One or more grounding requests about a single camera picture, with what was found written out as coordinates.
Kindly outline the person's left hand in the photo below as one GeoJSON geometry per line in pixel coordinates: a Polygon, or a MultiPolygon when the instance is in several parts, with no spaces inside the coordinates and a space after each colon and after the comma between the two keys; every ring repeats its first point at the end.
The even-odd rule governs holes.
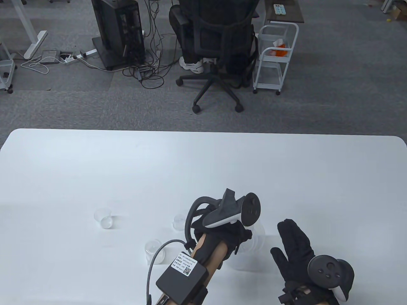
{"type": "Polygon", "coordinates": [[[197,212],[200,212],[202,215],[195,222],[192,222],[191,228],[194,229],[194,235],[198,241],[204,234],[206,238],[210,238],[209,245],[214,245],[211,245],[210,248],[216,248],[221,241],[225,242],[228,251],[223,260],[228,260],[233,252],[234,254],[237,254],[241,243],[252,238],[252,231],[246,229],[240,221],[233,224],[227,223],[215,228],[204,227],[203,220],[214,210],[215,206],[213,205],[208,205],[206,208],[199,209],[197,212]]]}

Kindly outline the person's right hand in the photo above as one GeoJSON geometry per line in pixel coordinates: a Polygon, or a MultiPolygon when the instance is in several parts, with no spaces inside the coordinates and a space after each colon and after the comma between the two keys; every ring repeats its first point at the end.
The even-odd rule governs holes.
{"type": "Polygon", "coordinates": [[[308,275],[307,267],[315,254],[307,235],[288,218],[279,222],[277,229],[285,251],[273,247],[270,253],[286,287],[297,297],[294,304],[329,304],[333,294],[313,284],[308,275]]]}

